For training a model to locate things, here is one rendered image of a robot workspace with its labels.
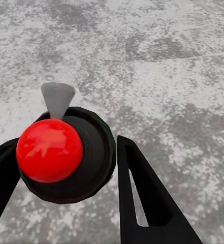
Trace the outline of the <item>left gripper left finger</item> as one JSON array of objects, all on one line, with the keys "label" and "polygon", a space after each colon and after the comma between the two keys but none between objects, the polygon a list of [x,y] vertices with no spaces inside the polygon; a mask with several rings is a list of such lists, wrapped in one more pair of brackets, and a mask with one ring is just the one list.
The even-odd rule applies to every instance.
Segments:
[{"label": "left gripper left finger", "polygon": [[0,217],[20,179],[16,158],[19,138],[0,145]]}]

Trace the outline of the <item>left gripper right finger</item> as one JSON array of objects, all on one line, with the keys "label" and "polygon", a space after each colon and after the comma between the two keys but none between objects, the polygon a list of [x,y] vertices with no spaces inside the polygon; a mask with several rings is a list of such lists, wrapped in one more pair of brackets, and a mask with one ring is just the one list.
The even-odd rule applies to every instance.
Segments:
[{"label": "left gripper right finger", "polygon": [[[117,136],[121,244],[203,244],[137,145]],[[131,170],[149,227],[137,224]]]}]

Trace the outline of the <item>insectifuge atomizer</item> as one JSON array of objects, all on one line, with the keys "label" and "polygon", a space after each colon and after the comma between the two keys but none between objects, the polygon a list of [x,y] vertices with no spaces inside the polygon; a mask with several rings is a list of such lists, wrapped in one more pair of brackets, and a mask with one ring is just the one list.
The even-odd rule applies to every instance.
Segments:
[{"label": "insectifuge atomizer", "polygon": [[50,82],[40,89],[48,112],[19,137],[20,177],[44,201],[78,203],[94,196],[113,177],[117,143],[95,112],[69,107],[76,93],[72,86]]}]

